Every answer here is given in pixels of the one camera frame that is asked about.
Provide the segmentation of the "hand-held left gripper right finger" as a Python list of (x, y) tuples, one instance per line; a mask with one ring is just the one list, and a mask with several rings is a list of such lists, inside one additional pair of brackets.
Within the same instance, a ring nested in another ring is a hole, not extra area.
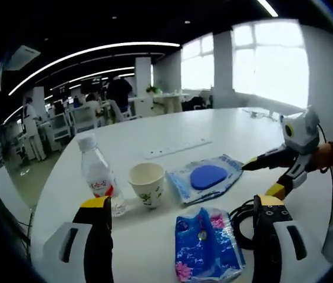
[(276, 197), (254, 196), (253, 282), (304, 282), (317, 260), (317, 240)]

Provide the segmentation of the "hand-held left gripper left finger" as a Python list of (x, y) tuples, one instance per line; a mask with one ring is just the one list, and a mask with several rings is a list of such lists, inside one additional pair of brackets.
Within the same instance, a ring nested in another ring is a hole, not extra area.
[(85, 201), (44, 243), (47, 282), (113, 282), (111, 197)]

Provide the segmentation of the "person's right hand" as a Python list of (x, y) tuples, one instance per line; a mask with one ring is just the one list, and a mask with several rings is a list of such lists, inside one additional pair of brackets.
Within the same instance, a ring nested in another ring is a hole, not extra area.
[(329, 143), (321, 144), (314, 151), (310, 164), (315, 170), (321, 173), (326, 173), (329, 168), (329, 155), (331, 152), (331, 145)]

